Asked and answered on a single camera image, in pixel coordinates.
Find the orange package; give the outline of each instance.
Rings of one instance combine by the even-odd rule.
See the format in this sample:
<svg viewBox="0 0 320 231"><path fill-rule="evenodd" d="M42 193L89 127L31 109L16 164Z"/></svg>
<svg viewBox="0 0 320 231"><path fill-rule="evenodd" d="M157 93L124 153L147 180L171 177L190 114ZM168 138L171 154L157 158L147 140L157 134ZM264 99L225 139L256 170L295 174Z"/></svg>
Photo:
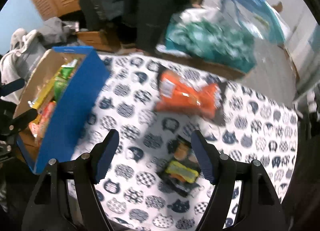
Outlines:
<svg viewBox="0 0 320 231"><path fill-rule="evenodd" d="M196 91L192 84L172 70L160 66L158 71L160 101L156 111L199 115L224 126L223 102L227 83L212 83Z"/></svg>

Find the table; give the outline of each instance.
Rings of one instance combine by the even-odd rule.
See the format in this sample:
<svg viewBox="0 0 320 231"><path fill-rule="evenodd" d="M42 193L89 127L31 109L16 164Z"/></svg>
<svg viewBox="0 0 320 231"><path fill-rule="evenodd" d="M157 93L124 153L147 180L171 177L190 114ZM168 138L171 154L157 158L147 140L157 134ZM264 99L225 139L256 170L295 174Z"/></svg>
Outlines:
<svg viewBox="0 0 320 231"><path fill-rule="evenodd" d="M197 186L183 198L163 184L156 172L172 157L177 135L190 140L200 129L209 143L236 161L261 161L280 201L294 169L297 154L297 115L264 95L229 82L224 102L225 127L198 116L152 111L159 99L156 86L162 64L202 86L216 75L169 61L138 54L100 55L112 71L100 92L72 159L89 152L110 129L120 143L104 180L96 185L103 209L111 220L137 230L196 229L214 186L201 175ZM69 189L76 196L74 186ZM225 227L233 224L241 181L235 183Z"/></svg>

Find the black and yellow snack package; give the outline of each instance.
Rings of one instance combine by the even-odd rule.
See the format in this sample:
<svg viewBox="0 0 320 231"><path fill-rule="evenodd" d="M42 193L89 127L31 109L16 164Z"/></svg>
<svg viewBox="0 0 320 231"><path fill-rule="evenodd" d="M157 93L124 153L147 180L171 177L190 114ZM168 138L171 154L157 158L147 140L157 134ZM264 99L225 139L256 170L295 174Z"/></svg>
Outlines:
<svg viewBox="0 0 320 231"><path fill-rule="evenodd" d="M171 189L186 197L198 186L196 180L200 176L201 168L190 142L178 136L175 147L173 158L158 175Z"/></svg>

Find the gray floor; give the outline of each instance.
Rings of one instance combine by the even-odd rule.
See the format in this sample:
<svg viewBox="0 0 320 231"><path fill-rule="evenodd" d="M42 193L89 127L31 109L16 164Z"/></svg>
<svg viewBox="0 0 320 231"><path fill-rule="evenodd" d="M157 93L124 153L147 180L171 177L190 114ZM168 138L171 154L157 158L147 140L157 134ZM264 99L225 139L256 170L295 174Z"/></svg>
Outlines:
<svg viewBox="0 0 320 231"><path fill-rule="evenodd" d="M257 66L237 82L291 108L296 80L284 51L267 41L256 40L254 53Z"/></svg>

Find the screw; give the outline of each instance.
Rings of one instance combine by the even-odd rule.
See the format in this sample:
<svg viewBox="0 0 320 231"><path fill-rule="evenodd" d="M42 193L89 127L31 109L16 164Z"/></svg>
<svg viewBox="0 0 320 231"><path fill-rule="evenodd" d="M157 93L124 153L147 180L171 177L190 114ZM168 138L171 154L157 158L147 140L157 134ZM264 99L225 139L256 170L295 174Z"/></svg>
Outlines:
<svg viewBox="0 0 320 231"><path fill-rule="evenodd" d="M49 164L50 164L50 165L54 165L56 162L57 162L56 159L50 159L50 160L49 160Z"/></svg>
<svg viewBox="0 0 320 231"><path fill-rule="evenodd" d="M258 160L254 160L254 161L253 161L253 164L254 164L255 166L260 166L260 165L261 165L261 163L260 163Z"/></svg>
<svg viewBox="0 0 320 231"><path fill-rule="evenodd" d="M220 154L220 158L221 158L222 160L227 160L227 159L229 158L229 156L226 155L226 154Z"/></svg>
<svg viewBox="0 0 320 231"><path fill-rule="evenodd" d="M89 157L90 157L90 154L89 154L89 153L81 154L81 158L82 158L82 159L88 159Z"/></svg>

